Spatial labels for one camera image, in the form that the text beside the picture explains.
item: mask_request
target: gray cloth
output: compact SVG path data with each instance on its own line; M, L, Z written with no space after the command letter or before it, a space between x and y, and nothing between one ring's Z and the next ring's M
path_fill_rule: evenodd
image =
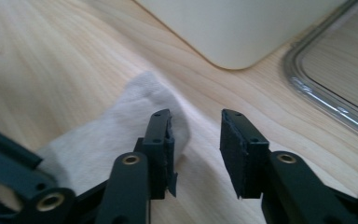
M39 168L59 187L83 193L109 177L115 158L133 151L136 140L145 136L150 116L166 108L172 114L177 160L189 138L185 114L169 90L151 73L143 73L99 119L40 148L36 153L44 160Z

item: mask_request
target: wooden surface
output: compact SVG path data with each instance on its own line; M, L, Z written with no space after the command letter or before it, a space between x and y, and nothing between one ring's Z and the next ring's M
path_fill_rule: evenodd
M315 82L358 106L358 6L312 46L302 63Z
M221 159L223 108L247 116L271 150L299 154L326 185L355 196L358 135L292 91L281 72L288 49L222 70L132 1L0 0L0 132L35 150L96 119L131 78L152 71L191 128L177 198L152 203L153 223L265 223L259 200L236 199Z

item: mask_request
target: white plastic box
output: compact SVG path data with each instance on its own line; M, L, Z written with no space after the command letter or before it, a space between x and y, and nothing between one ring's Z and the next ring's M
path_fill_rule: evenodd
M211 63L242 69L345 0L135 0Z

